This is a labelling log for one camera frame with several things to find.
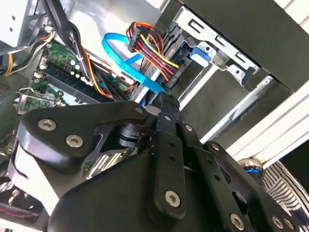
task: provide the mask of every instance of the cable bundle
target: cable bundle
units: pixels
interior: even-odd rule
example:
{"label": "cable bundle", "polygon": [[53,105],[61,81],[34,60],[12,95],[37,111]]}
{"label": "cable bundle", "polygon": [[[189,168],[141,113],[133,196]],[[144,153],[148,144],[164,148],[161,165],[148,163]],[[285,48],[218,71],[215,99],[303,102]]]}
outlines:
{"label": "cable bundle", "polygon": [[[137,38],[135,38],[135,31],[137,29],[141,31],[141,33],[138,33]],[[146,40],[143,32],[148,33],[149,42]],[[164,49],[163,39],[162,36],[154,30],[154,27],[144,22],[133,22],[128,30],[126,30],[126,37],[130,43],[134,42],[134,50],[148,61],[144,69],[147,69],[149,65],[152,64],[162,73],[165,80],[169,81],[170,77],[173,76],[179,68],[179,65],[161,55]]]}

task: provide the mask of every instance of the black wire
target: black wire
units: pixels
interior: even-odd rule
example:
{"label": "black wire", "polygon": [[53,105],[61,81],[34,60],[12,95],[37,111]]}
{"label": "black wire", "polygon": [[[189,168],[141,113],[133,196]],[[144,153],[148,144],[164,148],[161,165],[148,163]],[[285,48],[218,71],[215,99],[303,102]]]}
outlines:
{"label": "black wire", "polygon": [[32,30],[30,39],[28,41],[27,47],[31,46],[37,40],[45,17],[46,17],[46,14],[42,14],[40,16],[40,18],[38,19],[38,21],[36,22],[36,24],[35,24],[35,26]]}
{"label": "black wire", "polygon": [[[146,43],[144,42],[144,40],[139,39],[139,42],[141,42],[141,43],[143,44],[143,46],[144,46],[144,48],[142,48],[142,47],[140,47],[140,46],[137,45],[137,47],[139,47],[139,49],[140,49],[141,51],[147,50],[147,52],[149,52],[149,53],[151,53],[153,56],[157,57],[158,60],[160,60],[162,63],[164,63],[164,64],[165,64],[166,66],[168,66],[170,69],[172,69],[173,72],[175,72],[175,67],[173,67],[172,65],[166,63],[162,58],[160,58],[160,57],[157,56],[152,50],[150,50],[150,49],[147,47],[147,45],[146,45]],[[160,63],[157,62],[156,60],[153,60],[153,61],[154,61],[157,65],[159,65],[160,67],[162,67],[163,69],[166,69],[162,64],[160,64]]]}
{"label": "black wire", "polygon": [[105,84],[106,89],[116,102],[129,100],[128,96],[122,92],[119,87],[116,86],[105,74],[101,73],[100,70],[95,68],[95,73],[99,80]]}
{"label": "black wire", "polygon": [[[129,30],[130,39],[131,39],[131,37],[133,36],[132,33],[131,33],[131,29],[133,29],[133,28],[132,28],[133,25],[134,25],[134,23],[132,23],[132,24],[130,25],[129,29],[128,29],[128,30]],[[157,32],[155,32],[155,31],[153,31],[153,30],[151,30],[151,32],[152,32],[152,35],[154,35],[155,39],[157,40],[156,42],[158,43],[158,45],[159,45],[159,47],[160,47],[160,50],[162,50],[163,48],[162,48],[161,43],[160,43],[160,41],[159,41]],[[166,61],[164,61],[161,57],[159,57],[157,54],[155,54],[151,49],[149,49],[148,46],[146,45],[146,43],[144,42],[144,40],[142,40],[141,38],[139,38],[139,42],[142,43],[143,46],[145,47],[145,48],[141,48],[140,46],[137,45],[137,47],[139,47],[139,49],[140,49],[141,51],[144,51],[144,50],[146,49],[147,52],[149,52],[149,53],[151,53],[153,56],[157,57],[158,60],[160,60],[160,61],[161,61],[162,63],[164,63],[167,67],[169,67],[171,70],[173,70],[173,72],[176,71],[176,68],[175,68],[174,66],[168,64],[168,63],[167,63]],[[154,63],[156,63],[157,65],[159,65],[162,69],[166,70],[166,68],[165,68],[162,64],[160,64],[160,62],[157,62],[156,60],[154,60],[154,59],[152,59],[152,58],[151,58],[151,60],[152,60]]]}
{"label": "black wire", "polygon": [[[148,59],[150,59],[151,61],[153,61],[154,63],[156,63],[157,65],[160,65],[159,63],[157,63],[151,56],[149,56],[147,53],[144,53],[143,51],[141,51],[142,53],[143,53],[143,55],[145,56],[145,57],[147,57]],[[168,71],[166,71],[166,69],[164,69],[162,66],[160,66],[161,67],[161,69],[160,69],[160,71],[163,71],[168,77],[171,77],[171,74],[168,72]]]}
{"label": "black wire", "polygon": [[42,4],[59,37],[64,44],[67,44],[71,34],[71,26],[60,0],[42,0]]}
{"label": "black wire", "polygon": [[34,56],[34,53],[37,50],[37,48],[39,46],[41,46],[43,43],[45,43],[45,41],[40,41],[40,42],[37,42],[36,44],[34,44],[34,46],[32,47],[32,49],[31,49],[31,51],[30,51],[30,53],[28,55],[28,57],[22,63],[20,63],[20,64],[16,65],[15,67],[13,67],[11,72],[15,72],[16,70],[26,66],[30,62],[32,57]]}

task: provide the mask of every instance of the silver metal panel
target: silver metal panel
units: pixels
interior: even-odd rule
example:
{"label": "silver metal panel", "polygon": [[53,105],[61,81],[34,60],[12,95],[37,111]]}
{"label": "silver metal panel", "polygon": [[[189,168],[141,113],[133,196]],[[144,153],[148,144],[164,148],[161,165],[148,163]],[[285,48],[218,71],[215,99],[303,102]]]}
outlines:
{"label": "silver metal panel", "polygon": [[259,159],[264,168],[309,139],[309,82],[232,144],[235,160]]}
{"label": "silver metal panel", "polygon": [[[107,32],[125,34],[134,21],[155,24],[161,12],[145,0],[77,0],[68,16],[79,29],[83,46],[110,61],[102,47]],[[114,43],[122,57],[131,57],[123,43]]]}
{"label": "silver metal panel", "polygon": [[205,24],[201,19],[199,19],[199,17],[195,16],[184,6],[179,10],[173,21],[194,38],[201,41],[211,42],[218,49],[237,62],[242,68],[246,70],[250,67],[258,69],[257,65],[252,60],[247,58],[237,48],[235,48],[226,39],[220,36],[210,26]]}
{"label": "silver metal panel", "polygon": [[0,41],[12,47],[18,46],[30,3],[30,0],[1,1]]}

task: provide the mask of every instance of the red wire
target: red wire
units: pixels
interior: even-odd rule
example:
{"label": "red wire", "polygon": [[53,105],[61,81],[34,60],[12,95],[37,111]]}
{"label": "red wire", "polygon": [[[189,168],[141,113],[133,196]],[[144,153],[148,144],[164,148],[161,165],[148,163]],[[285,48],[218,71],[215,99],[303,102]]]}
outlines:
{"label": "red wire", "polygon": [[137,44],[143,49],[144,52],[146,52],[152,59],[154,59],[157,63],[161,65],[162,68],[166,69],[170,74],[174,74],[174,71],[170,69],[168,66],[166,66],[162,61],[160,61],[156,56],[154,56],[152,53],[148,52],[146,47],[139,41],[137,41]]}
{"label": "red wire", "polygon": [[3,213],[5,213],[5,214],[7,214],[7,215],[10,215],[10,216],[12,216],[12,217],[16,217],[16,218],[31,218],[31,217],[33,217],[33,215],[32,214],[24,214],[24,215],[20,215],[20,214],[14,214],[14,213],[11,213],[11,212],[9,212],[9,211],[6,211],[5,209],[1,209],[0,208],[0,212],[3,212]]}
{"label": "red wire", "polygon": [[147,27],[147,28],[150,28],[150,29],[154,29],[154,26],[149,26],[147,24],[143,24],[143,23],[137,23],[136,26],[139,25],[139,26],[144,26],[144,27]]}
{"label": "red wire", "polygon": [[[153,26],[149,26],[149,25],[146,25],[146,24],[143,24],[143,23],[137,23],[136,25],[142,25],[142,26],[150,28],[152,30],[155,29]],[[160,34],[158,34],[158,35],[159,35],[160,43],[162,44],[162,47],[164,47],[162,36]]]}

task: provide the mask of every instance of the black metal bracket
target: black metal bracket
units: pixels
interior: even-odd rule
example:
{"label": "black metal bracket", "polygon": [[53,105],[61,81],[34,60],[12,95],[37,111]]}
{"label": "black metal bracket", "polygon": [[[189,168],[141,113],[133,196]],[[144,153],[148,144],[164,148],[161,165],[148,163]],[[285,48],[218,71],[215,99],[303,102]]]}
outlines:
{"label": "black metal bracket", "polygon": [[[157,116],[130,101],[34,110],[23,118],[17,139],[26,152],[63,173],[80,170],[86,160],[102,154],[118,152],[128,146],[138,147],[140,155],[121,162],[106,175],[113,176],[135,160],[140,164],[142,159],[151,156],[149,176],[143,177],[148,179],[147,203],[142,205],[152,223],[164,231],[172,230],[181,222],[192,223],[192,211],[195,217],[199,215],[197,212],[207,212],[215,231],[298,231],[295,221],[222,147],[211,141],[204,146],[199,142],[194,129],[181,121],[179,103],[174,97],[159,94],[154,106],[161,109]],[[40,128],[38,122],[44,118],[55,122],[56,127],[53,130]],[[80,136],[83,145],[69,146],[66,143],[69,135]],[[190,170],[190,180],[186,169]],[[93,182],[91,179],[82,185],[96,183],[104,176],[105,172],[93,178]],[[188,191],[186,182],[192,186],[192,179],[198,183],[198,194]],[[144,186],[140,186],[138,180],[132,182],[139,188]],[[82,188],[78,186],[68,194]],[[142,199],[135,194],[130,197],[141,203]],[[196,204],[187,194],[198,198],[195,201],[200,202],[197,207],[200,210],[190,208]],[[135,210],[128,209],[128,212],[134,214]],[[289,220],[295,230],[288,226],[279,228],[274,222],[276,219]]]}

